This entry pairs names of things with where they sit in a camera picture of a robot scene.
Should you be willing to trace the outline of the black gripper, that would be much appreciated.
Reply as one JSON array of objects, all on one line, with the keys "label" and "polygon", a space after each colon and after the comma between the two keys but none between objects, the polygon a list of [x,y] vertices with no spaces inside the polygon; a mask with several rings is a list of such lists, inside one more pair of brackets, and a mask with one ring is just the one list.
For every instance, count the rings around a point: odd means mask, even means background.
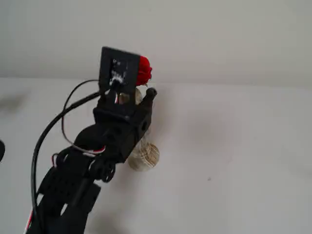
[{"label": "black gripper", "polygon": [[94,117],[106,159],[124,163],[128,157],[141,157],[151,152],[149,131],[156,96],[156,89],[150,87],[139,104],[118,104],[103,98],[98,101]]}]

